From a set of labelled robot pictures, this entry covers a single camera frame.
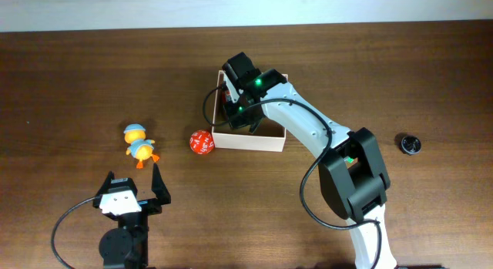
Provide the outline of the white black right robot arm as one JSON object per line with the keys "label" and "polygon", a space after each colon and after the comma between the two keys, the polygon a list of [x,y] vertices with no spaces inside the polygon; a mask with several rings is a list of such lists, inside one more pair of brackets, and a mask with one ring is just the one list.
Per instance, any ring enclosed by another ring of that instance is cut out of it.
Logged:
{"label": "white black right robot arm", "polygon": [[320,192],[343,225],[329,224],[312,210],[308,215],[332,230],[347,230],[358,268],[396,268],[384,222],[390,178],[375,135],[334,122],[306,101],[275,69],[260,71],[243,52],[222,66],[231,95],[227,122],[232,128],[267,118],[281,125],[314,156],[300,183],[300,202],[307,208],[305,186],[317,171]]}

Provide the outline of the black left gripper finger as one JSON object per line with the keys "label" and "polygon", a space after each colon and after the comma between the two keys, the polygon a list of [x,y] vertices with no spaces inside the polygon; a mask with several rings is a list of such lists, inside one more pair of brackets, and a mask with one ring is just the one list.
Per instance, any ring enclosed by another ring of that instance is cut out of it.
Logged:
{"label": "black left gripper finger", "polygon": [[171,203],[170,193],[166,188],[166,185],[159,171],[159,167],[156,163],[153,164],[151,191],[155,194],[156,199],[158,200],[160,205]]}
{"label": "black left gripper finger", "polygon": [[101,203],[102,196],[104,194],[108,193],[108,190],[109,190],[109,188],[111,186],[111,182],[114,179],[115,179],[114,172],[109,171],[107,177],[105,178],[105,180],[102,183],[102,186],[99,188],[99,190],[97,191],[97,193],[95,195],[95,198],[92,201],[92,206],[94,208],[99,208],[99,205]]}

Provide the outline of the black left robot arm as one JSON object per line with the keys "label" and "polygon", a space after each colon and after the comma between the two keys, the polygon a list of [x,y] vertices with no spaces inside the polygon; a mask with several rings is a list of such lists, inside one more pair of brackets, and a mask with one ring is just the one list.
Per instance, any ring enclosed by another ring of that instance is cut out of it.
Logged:
{"label": "black left robot arm", "polygon": [[131,178],[116,179],[109,172],[96,193],[92,205],[114,220],[118,227],[107,231],[99,242],[99,253],[105,269],[141,269],[148,267],[148,217],[162,213],[171,203],[159,167],[153,165],[151,191],[153,198],[138,200]]}

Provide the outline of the small black round tin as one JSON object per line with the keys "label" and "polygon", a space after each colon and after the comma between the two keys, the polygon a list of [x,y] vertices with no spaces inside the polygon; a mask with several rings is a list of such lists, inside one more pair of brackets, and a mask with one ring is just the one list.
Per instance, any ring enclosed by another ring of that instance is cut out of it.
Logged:
{"label": "small black round tin", "polygon": [[409,156],[420,153],[421,141],[416,136],[406,135],[401,140],[401,150]]}

